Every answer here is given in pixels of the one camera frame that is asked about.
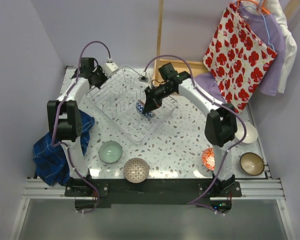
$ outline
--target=white sleeve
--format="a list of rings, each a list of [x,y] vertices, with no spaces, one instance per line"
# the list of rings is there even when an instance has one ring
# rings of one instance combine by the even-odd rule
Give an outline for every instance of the white sleeve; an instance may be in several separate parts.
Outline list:
[[[265,7],[273,14],[275,20],[278,22],[285,40],[285,57],[278,86],[278,93],[283,94],[285,92],[287,78],[296,59],[297,43],[288,30],[287,18],[279,0],[268,0]]]

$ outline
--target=orange hanger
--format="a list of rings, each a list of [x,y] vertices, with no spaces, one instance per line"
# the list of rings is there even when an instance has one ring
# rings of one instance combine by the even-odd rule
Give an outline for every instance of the orange hanger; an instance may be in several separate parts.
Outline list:
[[[253,3],[253,4],[255,4],[255,5],[259,5],[259,2],[256,2],[256,1],[253,1],[253,0],[237,0],[237,7],[238,7],[238,8],[239,8],[240,2],[242,2],[242,1],[247,1],[247,2]],[[266,1],[267,1],[267,0],[264,0],[264,1],[263,1],[262,5],[261,5],[261,9],[262,9],[262,11],[263,11],[264,13],[266,13],[266,14],[269,15],[270,12],[269,12],[269,11],[266,9],[266,7],[265,7]]]

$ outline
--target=red floral fabric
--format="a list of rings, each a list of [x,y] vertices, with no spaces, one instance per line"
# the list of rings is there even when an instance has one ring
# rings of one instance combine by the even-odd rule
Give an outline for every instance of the red floral fabric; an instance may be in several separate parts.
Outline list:
[[[277,53],[256,36],[229,3],[203,57],[221,95],[240,113],[257,89]]]

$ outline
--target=lavender garment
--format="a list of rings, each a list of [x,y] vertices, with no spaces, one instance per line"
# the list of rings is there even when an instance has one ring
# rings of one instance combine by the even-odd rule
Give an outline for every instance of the lavender garment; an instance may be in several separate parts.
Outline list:
[[[266,21],[270,35],[270,43],[274,46],[277,55],[259,84],[259,89],[263,94],[275,96],[278,92],[281,71],[286,56],[286,42],[280,26],[272,14],[264,16],[265,21],[261,15],[255,15],[245,8],[239,9],[239,14],[245,22],[249,24],[251,30],[271,48],[268,44],[268,34],[265,26]]]
[[[202,73],[198,76],[195,76],[194,80],[201,88],[206,90],[207,93],[210,94],[212,97],[214,97],[217,100],[220,100],[223,103],[226,103],[226,101],[221,95],[217,81],[215,80],[214,76],[210,72]]]

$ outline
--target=dish rack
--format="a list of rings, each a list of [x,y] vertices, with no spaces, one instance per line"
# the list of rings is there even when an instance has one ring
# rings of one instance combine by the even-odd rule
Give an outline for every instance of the dish rack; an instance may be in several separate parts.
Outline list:
[[[171,116],[178,102],[168,96],[162,106],[153,111],[152,118],[136,110],[138,100],[146,101],[147,83],[139,81],[136,70],[124,65],[113,74],[101,89],[93,88],[87,94],[88,100],[104,113],[135,144],[141,144],[156,128]]]

